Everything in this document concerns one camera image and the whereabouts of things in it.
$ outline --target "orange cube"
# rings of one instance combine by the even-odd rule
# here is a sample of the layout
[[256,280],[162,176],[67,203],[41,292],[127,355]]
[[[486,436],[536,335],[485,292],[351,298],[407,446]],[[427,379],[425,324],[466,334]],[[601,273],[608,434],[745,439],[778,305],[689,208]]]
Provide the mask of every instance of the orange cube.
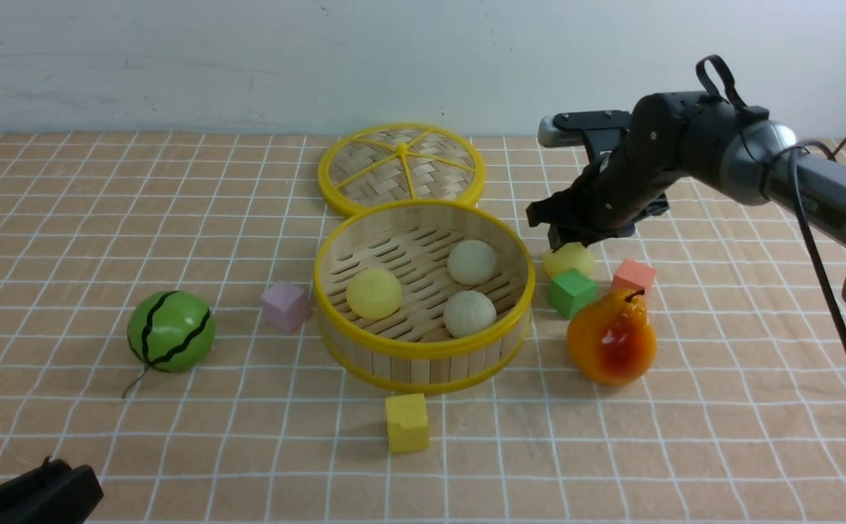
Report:
[[611,282],[611,291],[617,289],[632,289],[633,291],[645,290],[648,295],[655,283],[655,268],[636,262],[630,258],[623,259],[622,264],[616,269]]

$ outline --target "black cable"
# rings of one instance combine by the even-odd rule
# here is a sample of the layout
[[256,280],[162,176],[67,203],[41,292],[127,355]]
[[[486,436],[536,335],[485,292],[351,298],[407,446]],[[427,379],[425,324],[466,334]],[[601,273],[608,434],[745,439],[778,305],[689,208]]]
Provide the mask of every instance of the black cable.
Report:
[[[700,80],[701,85],[705,89],[707,100],[723,100],[723,97],[719,94],[719,90],[712,82],[711,77],[709,77],[706,73],[706,63],[710,63],[714,67],[716,73],[719,74],[719,77],[721,77],[723,87],[725,88],[726,102],[734,107],[736,119],[739,121],[737,129],[739,139],[741,140],[746,153],[749,155],[749,158],[751,158],[756,164],[759,164],[759,166],[769,170],[774,169],[775,164],[781,160],[782,156],[788,155],[788,177],[789,181],[791,181],[791,188],[794,190],[794,213],[798,218],[798,227],[801,229],[801,235],[805,239],[807,254],[811,258],[811,264],[814,266],[814,272],[818,275],[818,282],[821,284],[821,292],[827,301],[827,308],[833,318],[833,325],[836,326],[837,332],[839,333],[839,341],[842,342],[842,349],[844,349],[846,354],[846,324],[842,319],[841,312],[839,312],[839,305],[833,295],[833,287],[831,286],[831,283],[829,283],[827,271],[824,268],[823,261],[821,260],[821,253],[818,252],[818,246],[814,241],[814,234],[811,232],[810,223],[808,222],[807,215],[805,215],[805,203],[801,196],[801,185],[799,184],[798,177],[798,156],[801,155],[801,151],[810,153],[807,150],[808,147],[816,147],[827,155],[828,160],[836,162],[836,154],[843,146],[845,146],[846,138],[839,143],[839,146],[837,146],[835,151],[829,150],[829,147],[825,146],[822,142],[818,142],[818,140],[803,140],[802,142],[796,143],[794,146],[789,146],[783,149],[778,153],[778,155],[775,155],[775,158],[772,159],[771,162],[760,162],[752,155],[752,151],[749,150],[749,144],[746,142],[746,136],[743,130],[746,124],[749,123],[749,120],[746,117],[759,115],[758,110],[755,109],[760,108],[751,110],[748,106],[746,106],[746,103],[743,102],[742,98],[740,98],[739,93],[736,92],[735,80],[729,67],[726,66],[726,63],[723,62],[721,57],[716,55],[705,57],[705,59],[700,60],[698,65],[695,67],[695,72],[698,74],[698,80]],[[765,113],[763,116],[768,116],[767,111],[763,110],[763,113]]]
[[827,155],[828,159],[832,162],[836,162],[835,155],[827,146],[817,140],[804,140],[804,142],[796,143],[795,146],[783,149],[782,152],[775,156],[774,162],[772,163],[774,165],[782,158],[782,156],[788,155],[788,177],[789,181],[791,181],[791,188],[794,191],[794,213],[798,218],[798,227],[801,229],[802,236],[805,239],[807,253],[811,258],[811,264],[814,266],[814,272],[816,273],[816,276],[818,276],[818,282],[821,283],[821,292],[823,292],[824,298],[827,301],[829,313],[831,313],[833,324],[836,325],[836,329],[839,334],[839,341],[842,342],[842,348],[846,354],[846,324],[842,319],[841,312],[839,312],[839,305],[833,295],[833,288],[831,283],[829,283],[827,271],[825,270],[823,261],[821,260],[821,253],[818,252],[818,246],[816,246],[816,242],[814,241],[814,235],[811,232],[811,226],[808,222],[807,215],[805,215],[804,200],[802,200],[801,195],[801,185],[799,184],[798,177],[798,156],[801,155],[802,150],[807,152],[807,147],[818,147],[818,149]]

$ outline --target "foam block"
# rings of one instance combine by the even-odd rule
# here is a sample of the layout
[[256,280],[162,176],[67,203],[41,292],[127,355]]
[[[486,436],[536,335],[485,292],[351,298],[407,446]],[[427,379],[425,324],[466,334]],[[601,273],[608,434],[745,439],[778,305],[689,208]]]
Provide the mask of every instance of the foam block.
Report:
[[264,321],[292,334],[313,314],[306,289],[290,282],[277,282],[260,296]]
[[552,279],[548,285],[546,302],[567,319],[595,302],[598,298],[596,282],[577,269],[569,269]]
[[642,289],[648,295],[652,291],[653,283],[655,283],[655,268],[626,258],[616,269],[610,287],[612,291],[617,289],[639,291]]
[[388,396],[383,404],[391,453],[410,453],[429,447],[429,417],[426,414],[425,395]]

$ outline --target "yellow ball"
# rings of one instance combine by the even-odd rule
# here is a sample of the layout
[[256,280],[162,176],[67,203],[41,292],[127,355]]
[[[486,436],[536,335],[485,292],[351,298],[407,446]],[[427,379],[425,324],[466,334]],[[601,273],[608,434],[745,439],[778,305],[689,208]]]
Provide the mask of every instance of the yellow ball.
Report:
[[577,269],[586,277],[594,271],[594,255],[579,242],[563,245],[559,251],[548,251],[543,255],[542,267],[548,278],[553,279],[570,269]]
[[346,301],[359,317],[382,319],[400,309],[403,288],[394,273],[382,268],[368,268],[348,283]]

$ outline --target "bamboo steamer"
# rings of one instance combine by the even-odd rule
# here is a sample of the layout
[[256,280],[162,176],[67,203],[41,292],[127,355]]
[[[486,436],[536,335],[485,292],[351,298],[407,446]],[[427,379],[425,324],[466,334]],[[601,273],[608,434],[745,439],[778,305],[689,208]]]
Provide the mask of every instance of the bamboo steamer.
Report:
[[348,218],[408,199],[475,205],[486,167],[478,150],[449,130],[393,123],[339,140],[323,155],[317,175],[326,203]]
[[[498,269],[483,285],[459,285],[448,274],[449,252],[464,239],[495,248]],[[385,268],[403,286],[394,314],[369,321],[346,302],[362,269]],[[530,330],[535,269],[522,240],[505,223],[452,200],[397,200],[346,219],[323,243],[313,272],[319,327],[327,349],[345,369],[396,392],[442,394],[469,388],[503,369]],[[458,291],[483,292],[497,322],[452,338],[442,321]]]

